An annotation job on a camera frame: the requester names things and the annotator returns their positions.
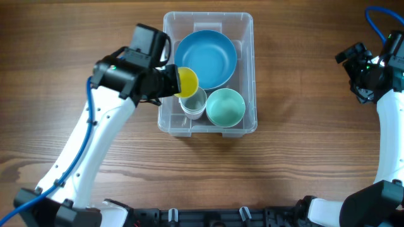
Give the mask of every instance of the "white plastic casing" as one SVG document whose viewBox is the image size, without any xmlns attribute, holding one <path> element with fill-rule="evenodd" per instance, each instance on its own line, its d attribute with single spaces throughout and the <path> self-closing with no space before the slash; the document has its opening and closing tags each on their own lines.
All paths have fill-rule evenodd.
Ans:
<svg viewBox="0 0 404 227">
<path fill-rule="evenodd" d="M 380 120 L 380 157 L 374 183 L 394 179 L 404 182 L 404 94 L 390 90 L 377 102 Z"/>
<path fill-rule="evenodd" d="M 89 206 L 95 176 L 102 160 L 127 119 L 134 113 L 132 99 L 119 98 L 119 92 L 105 88 L 92 89 L 94 100 L 94 117 L 97 124 L 93 127 L 90 140 L 79 162 L 66 179 L 63 187 L 58 187 L 47 197 L 63 203 L 65 199 L 73 201 L 74 208 Z M 88 111 L 86 103 L 83 113 L 74 128 L 61 155 L 53 167 L 38 183 L 43 191 L 49 189 L 62 176 L 80 149 L 87 130 Z"/>
</svg>

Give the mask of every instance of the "blue bowl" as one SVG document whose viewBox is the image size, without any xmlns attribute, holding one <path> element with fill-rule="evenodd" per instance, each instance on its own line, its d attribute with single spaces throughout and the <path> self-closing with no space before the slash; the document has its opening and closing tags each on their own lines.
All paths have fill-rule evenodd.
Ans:
<svg viewBox="0 0 404 227">
<path fill-rule="evenodd" d="M 175 53 L 178 67 L 192 69 L 204 90 L 224 85 L 233 75 L 237 53 L 225 35 L 211 30 L 194 32 L 185 37 Z"/>
</svg>

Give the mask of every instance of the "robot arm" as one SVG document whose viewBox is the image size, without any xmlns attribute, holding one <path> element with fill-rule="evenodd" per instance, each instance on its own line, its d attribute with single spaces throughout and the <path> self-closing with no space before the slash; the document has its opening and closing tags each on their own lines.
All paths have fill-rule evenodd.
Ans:
<svg viewBox="0 0 404 227">
<path fill-rule="evenodd" d="M 379 226 L 404 204 L 404 33 L 392 31 L 379 57 L 372 59 L 363 44 L 336 56 L 350 76 L 351 91 L 360 103 L 377 103 L 380 154 L 374 184 L 344 202 L 313 199 L 308 218 L 325 226 Z"/>
<path fill-rule="evenodd" d="M 96 63 L 91 78 L 93 108 L 86 103 L 61 155 L 35 191 L 21 189 L 16 196 L 15 206 L 20 207 L 56 186 L 45 199 L 20 213 L 28 226 L 122 226 L 125 222 L 128 212 L 121 206 L 105 201 L 104 207 L 90 207 L 98 169 L 139 102 L 160 105 L 159 98 L 181 92 L 177 66 L 166 65 L 171 48 L 167 34 L 139 24 L 133 38 L 130 47 L 121 47 Z M 92 133 L 73 170 L 60 182 L 86 136 L 90 109 Z"/>
</svg>

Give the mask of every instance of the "cable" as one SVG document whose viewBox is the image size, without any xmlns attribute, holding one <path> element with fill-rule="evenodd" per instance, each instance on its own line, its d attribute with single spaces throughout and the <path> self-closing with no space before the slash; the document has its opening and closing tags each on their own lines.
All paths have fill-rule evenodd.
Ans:
<svg viewBox="0 0 404 227">
<path fill-rule="evenodd" d="M 83 154 L 88 141 L 90 140 L 90 135 L 93 129 L 93 120 L 94 120 L 94 105 L 93 105 L 93 98 L 91 94 L 91 77 L 88 78 L 87 84 L 86 84 L 86 91 L 87 91 L 87 99 L 88 99 L 88 127 L 86 131 L 86 135 L 84 137 L 84 141 L 81 144 L 80 150 L 78 151 L 76 157 L 70 164 L 69 168 L 65 171 L 65 173 L 62 175 L 62 177 L 57 181 L 57 184 L 62 184 L 64 180 L 69 176 L 73 168 L 76 166 L 78 160 L 80 159 L 81 155 Z M 55 185 L 51 186 L 48 190 L 46 190 L 44 193 L 40 194 L 38 197 L 34 198 L 30 202 L 26 202 L 22 204 L 21 206 L 17 207 L 14 211 L 11 211 L 9 214 L 7 214 L 2 220 L 0 220 L 0 226 L 4 225 L 8 220 L 10 220 L 14 215 L 18 214 L 19 212 L 25 211 L 26 209 L 32 207 L 36 203 L 40 202 L 42 199 L 45 199 L 50 193 L 55 191 L 57 187 Z"/>
<path fill-rule="evenodd" d="M 387 15 L 392 16 L 394 19 L 398 20 L 402 25 L 404 25 L 404 19 L 400 15 L 398 15 L 397 13 L 395 13 L 394 11 L 392 11 L 390 9 L 386 9 L 386 8 L 379 7 L 379 6 L 369 6 L 368 8 L 366 8 L 365 9 L 366 20 L 367 20 L 367 22 L 369 22 L 370 26 L 377 33 L 377 35 L 379 35 L 383 45 L 384 45 L 384 43 L 386 43 L 386 38 L 384 37 L 384 35 L 380 32 L 380 30 L 377 28 L 377 26 L 371 20 L 371 17 L 369 16 L 369 11 L 378 11 L 378 12 L 385 13 Z"/>
</svg>

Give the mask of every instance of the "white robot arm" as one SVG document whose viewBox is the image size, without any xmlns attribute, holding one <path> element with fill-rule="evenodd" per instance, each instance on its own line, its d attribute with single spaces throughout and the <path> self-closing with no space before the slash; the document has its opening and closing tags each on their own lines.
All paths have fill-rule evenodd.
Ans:
<svg viewBox="0 0 404 227">
<path fill-rule="evenodd" d="M 336 56 L 350 76 L 351 91 L 360 103 L 377 103 L 380 154 L 374 185 L 344 202 L 313 199 L 308 218 L 323 226 L 363 226 L 384 223 L 403 204 L 404 182 L 404 33 L 392 31 L 379 57 L 363 44 Z"/>
</svg>

